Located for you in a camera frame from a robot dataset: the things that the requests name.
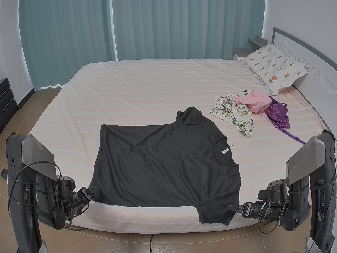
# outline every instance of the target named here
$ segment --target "bed sheet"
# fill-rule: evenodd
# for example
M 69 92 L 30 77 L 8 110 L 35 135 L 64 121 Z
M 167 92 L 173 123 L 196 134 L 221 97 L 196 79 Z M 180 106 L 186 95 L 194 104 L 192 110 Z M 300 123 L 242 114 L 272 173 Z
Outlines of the bed sheet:
M 233 159 L 240 165 L 240 203 L 255 202 L 259 190 L 286 177 L 285 162 L 301 144 L 253 114 L 250 138 L 236 126 L 210 114 L 214 98 L 228 92 L 258 89 L 264 85 L 241 61 L 217 59 L 131 60 L 83 66 L 61 89 L 31 130 L 55 156 L 63 175 L 76 188 L 88 186 L 99 149 L 102 124 L 152 125 L 175 121 L 176 113 L 195 106 L 227 136 Z M 287 103 L 290 133 L 303 141 L 323 130 L 319 116 L 293 87 L 276 100 Z M 202 224 L 196 208 L 122 207 L 92 201 L 73 224 L 125 233 L 215 231 L 256 223 L 236 214 L 229 224 Z

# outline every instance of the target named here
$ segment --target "curtain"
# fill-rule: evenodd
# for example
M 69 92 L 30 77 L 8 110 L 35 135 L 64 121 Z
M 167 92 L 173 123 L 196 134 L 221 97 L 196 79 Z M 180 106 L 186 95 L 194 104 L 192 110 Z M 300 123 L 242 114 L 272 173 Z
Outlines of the curtain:
M 118 60 L 232 59 L 261 36 L 265 0 L 112 0 Z
M 22 47 L 35 91 L 67 83 L 83 65 L 116 59 L 111 14 L 109 0 L 19 0 Z

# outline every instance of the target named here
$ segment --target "purple ribbon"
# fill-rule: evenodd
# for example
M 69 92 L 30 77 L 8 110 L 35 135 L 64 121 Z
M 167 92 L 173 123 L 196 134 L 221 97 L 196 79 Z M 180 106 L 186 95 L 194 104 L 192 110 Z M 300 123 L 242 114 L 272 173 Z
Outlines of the purple ribbon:
M 293 138 L 294 140 L 300 142 L 301 144 L 305 144 L 304 141 L 285 130 L 290 129 L 289 117 L 287 116 L 287 104 L 280 103 L 277 100 L 273 99 L 271 96 L 269 97 L 271 98 L 272 103 L 265 112 L 269 120 L 273 123 L 274 127 L 279 129 L 289 137 Z

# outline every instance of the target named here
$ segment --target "t-shirt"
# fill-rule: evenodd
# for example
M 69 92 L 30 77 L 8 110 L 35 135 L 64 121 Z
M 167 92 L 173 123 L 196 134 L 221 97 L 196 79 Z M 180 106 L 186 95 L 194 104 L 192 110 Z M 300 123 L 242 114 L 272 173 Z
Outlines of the t-shirt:
M 129 207 L 194 206 L 201 223 L 228 225 L 241 177 L 227 138 L 195 107 L 164 125 L 102 125 L 94 201 Z

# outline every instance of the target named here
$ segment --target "tile floor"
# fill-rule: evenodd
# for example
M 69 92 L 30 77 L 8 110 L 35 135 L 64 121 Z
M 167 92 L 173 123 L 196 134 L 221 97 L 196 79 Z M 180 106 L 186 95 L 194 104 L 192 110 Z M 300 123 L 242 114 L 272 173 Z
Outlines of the tile floor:
M 7 168 L 5 140 L 16 132 L 27 135 L 36 121 L 60 91 L 48 88 L 35 93 L 10 120 L 0 134 L 0 170 Z M 274 223 L 265 226 L 271 230 Z M 64 253 L 148 253 L 150 234 L 110 233 L 96 230 L 54 230 L 40 224 L 48 252 Z M 258 226 L 203 233 L 155 234 L 152 240 L 153 253 L 291 253 L 304 252 L 306 235 L 310 231 L 310 218 L 293 232 L 281 227 L 270 234 L 262 234 Z M 11 219 L 7 212 L 7 184 L 0 179 L 0 252 L 16 252 L 17 245 Z

